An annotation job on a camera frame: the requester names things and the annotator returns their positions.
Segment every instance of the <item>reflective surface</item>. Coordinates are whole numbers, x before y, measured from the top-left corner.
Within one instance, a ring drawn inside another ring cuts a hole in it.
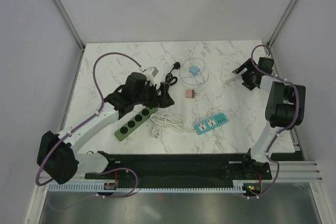
[[[87,193],[49,193],[50,203],[64,208]],[[247,200],[230,194],[141,193],[122,199],[90,198],[75,207],[52,211],[45,206],[45,224],[87,223],[321,223],[308,186],[277,184],[264,197]]]

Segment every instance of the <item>electrical outlet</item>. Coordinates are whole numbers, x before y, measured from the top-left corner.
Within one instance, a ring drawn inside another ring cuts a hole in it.
[[[215,122],[215,120],[214,120],[213,118],[207,120],[207,123],[208,123],[210,126],[214,126],[214,125],[216,125],[216,122]]]
[[[213,130],[223,124],[227,123],[227,118],[224,113],[219,113],[210,118],[207,118],[199,123],[196,123],[194,129],[198,135],[202,135],[208,131]]]
[[[198,125],[198,128],[199,128],[200,131],[203,131],[203,130],[206,130],[207,127],[206,127],[205,123],[200,123]]]

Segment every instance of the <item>white outlet socket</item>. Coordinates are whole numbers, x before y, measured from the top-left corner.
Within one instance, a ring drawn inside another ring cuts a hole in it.
[[[213,118],[209,119],[209,120],[207,121],[207,123],[208,123],[209,125],[211,125],[211,126],[216,125],[216,122],[215,122],[215,120],[214,120]]]
[[[205,130],[207,127],[206,127],[205,123],[200,123],[200,124],[198,125],[198,128],[199,128],[200,131],[203,131],[203,130]]]

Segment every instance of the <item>table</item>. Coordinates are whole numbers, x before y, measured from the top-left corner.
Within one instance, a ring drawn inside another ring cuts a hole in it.
[[[143,68],[155,66],[159,73],[155,81],[160,83],[171,70],[173,63],[183,63],[189,58],[202,58],[209,73],[208,81],[197,90],[194,99],[185,98],[186,88],[178,82],[170,88],[175,105],[159,109],[157,113],[171,113],[186,121],[186,128],[219,112],[224,112],[228,122],[203,135],[177,133],[163,129],[162,135],[151,135],[152,123],[141,125],[124,141],[119,142],[114,133],[124,123],[141,111],[134,111],[109,125],[93,137],[80,150],[105,151],[115,154],[192,154],[192,153],[245,153],[258,140],[265,124],[266,91],[246,89],[241,78],[223,85],[230,72],[245,62],[260,40],[248,41],[180,41],[180,42],[130,42],[87,44],[71,99],[65,127],[78,124],[91,115],[100,104],[100,98],[92,79],[95,60],[106,52],[122,52],[134,57]],[[265,56],[260,49],[255,60]],[[104,96],[124,84],[127,76],[139,67],[121,56],[107,56],[97,65],[97,80]],[[179,71],[173,74],[178,77]],[[293,153],[289,132],[283,132],[273,148],[277,153]]]

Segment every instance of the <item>gray wall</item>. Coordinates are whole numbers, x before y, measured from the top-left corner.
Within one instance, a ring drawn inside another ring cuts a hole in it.
[[[0,222],[19,224],[80,58],[51,0],[0,0]]]
[[[300,0],[274,50],[282,75],[307,87],[298,127],[309,159],[316,160],[336,208],[336,0]]]
[[[290,0],[61,0],[84,43],[267,40]]]

